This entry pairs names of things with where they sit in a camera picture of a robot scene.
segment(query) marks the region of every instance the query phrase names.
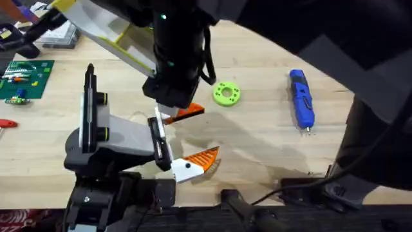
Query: green 3d printed ring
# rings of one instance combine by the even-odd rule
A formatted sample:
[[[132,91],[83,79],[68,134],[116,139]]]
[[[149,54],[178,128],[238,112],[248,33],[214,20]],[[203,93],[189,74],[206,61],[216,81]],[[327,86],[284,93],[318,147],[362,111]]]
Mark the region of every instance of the green 3d printed ring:
[[[229,93],[229,96],[224,96],[223,92]],[[221,106],[233,106],[240,99],[240,89],[233,82],[220,82],[213,88],[213,99]]]

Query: black mount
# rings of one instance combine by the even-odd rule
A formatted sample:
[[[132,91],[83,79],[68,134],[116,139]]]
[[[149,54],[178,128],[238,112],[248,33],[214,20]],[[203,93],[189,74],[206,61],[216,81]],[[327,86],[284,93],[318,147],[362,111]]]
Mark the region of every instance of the black mount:
[[[309,184],[322,179],[323,178],[285,178],[281,180],[281,187]],[[338,200],[329,198],[324,192],[324,186],[282,191],[279,198],[283,200],[286,206],[291,205],[331,209],[338,213],[346,213],[349,210],[354,210]]]
[[[154,160],[156,165],[162,170],[167,171],[171,169],[171,156],[167,147],[166,141],[161,138],[159,134],[159,125],[156,117],[150,117],[147,119],[147,123],[150,127],[152,135],[153,148],[154,148]]]
[[[116,177],[89,179],[77,177],[66,209],[66,224],[96,226],[103,232],[123,218],[129,206],[162,208],[174,205],[176,182],[173,179],[142,179],[139,173],[120,173]]]
[[[222,207],[228,207],[243,224],[246,231],[293,232],[292,228],[280,222],[271,210],[246,203],[240,192],[223,189],[220,192]]]

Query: blue electric screwdriver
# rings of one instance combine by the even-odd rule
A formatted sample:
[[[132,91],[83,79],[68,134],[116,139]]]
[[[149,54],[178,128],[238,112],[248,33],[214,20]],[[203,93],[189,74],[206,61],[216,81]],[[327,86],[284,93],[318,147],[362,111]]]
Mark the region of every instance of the blue electric screwdriver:
[[[294,96],[297,123],[301,129],[306,128],[310,134],[310,128],[315,124],[315,112],[308,81],[302,70],[292,70],[289,76],[292,79],[291,89]]]

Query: wooden table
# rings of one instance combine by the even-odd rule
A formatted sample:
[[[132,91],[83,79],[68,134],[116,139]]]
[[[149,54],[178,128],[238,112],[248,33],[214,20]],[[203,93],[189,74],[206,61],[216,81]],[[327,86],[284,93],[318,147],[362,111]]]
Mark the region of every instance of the wooden table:
[[[142,122],[154,114],[154,100],[142,93],[145,77],[93,41],[82,38],[75,50],[42,52],[39,59],[56,60],[43,98],[22,107],[0,104],[0,118],[19,123],[0,140],[1,209],[66,206],[75,176],[63,167],[64,143],[79,125],[88,63],[95,66],[99,91],[109,94],[112,114]],[[177,186],[176,205],[215,205],[223,188],[237,188],[252,202],[282,177],[324,175],[341,142],[352,93],[276,44],[229,22],[212,29],[212,52],[219,81],[237,83],[241,100],[230,108],[218,106],[212,86],[201,81],[194,102],[206,113],[166,127],[175,156],[220,146],[213,171]],[[304,70],[314,98],[316,124],[310,137],[294,126],[288,93],[292,68]],[[145,177],[159,171],[154,164],[134,170]],[[366,203],[410,203],[410,196],[379,188]]]

